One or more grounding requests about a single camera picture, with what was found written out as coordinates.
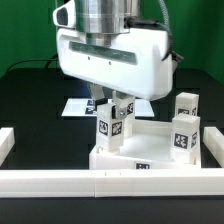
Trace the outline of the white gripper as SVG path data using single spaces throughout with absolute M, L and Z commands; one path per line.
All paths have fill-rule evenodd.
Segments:
M 130 95 L 153 101 L 171 91 L 172 57 L 167 48 L 168 35 L 159 30 L 132 28 L 115 36 L 107 48 L 86 44 L 85 35 L 72 29 L 57 33 L 62 71 L 91 82 L 88 89 L 95 108 L 107 103 L 102 86 L 116 90 L 112 118 L 118 120 L 127 117 Z

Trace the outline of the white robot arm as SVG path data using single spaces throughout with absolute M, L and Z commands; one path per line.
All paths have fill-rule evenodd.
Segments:
M 139 0 L 70 0 L 53 12 L 59 64 L 66 75 L 146 100 L 172 88 L 172 34 L 139 18 Z

